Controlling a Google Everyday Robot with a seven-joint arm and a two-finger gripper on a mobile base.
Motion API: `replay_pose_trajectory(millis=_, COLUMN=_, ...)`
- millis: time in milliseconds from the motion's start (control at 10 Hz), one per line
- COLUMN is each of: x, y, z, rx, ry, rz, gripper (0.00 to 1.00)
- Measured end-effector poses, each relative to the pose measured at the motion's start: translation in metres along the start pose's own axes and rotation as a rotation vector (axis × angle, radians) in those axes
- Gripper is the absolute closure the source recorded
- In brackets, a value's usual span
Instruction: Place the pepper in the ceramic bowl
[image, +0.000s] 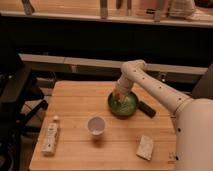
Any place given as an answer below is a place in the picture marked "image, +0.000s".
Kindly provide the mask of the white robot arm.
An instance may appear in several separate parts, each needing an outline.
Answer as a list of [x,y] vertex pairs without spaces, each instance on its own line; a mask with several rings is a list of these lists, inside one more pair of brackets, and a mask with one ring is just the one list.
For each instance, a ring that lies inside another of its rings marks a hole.
[[124,62],[113,95],[122,101],[134,83],[175,118],[176,171],[213,171],[213,100],[194,99],[149,76],[143,60]]

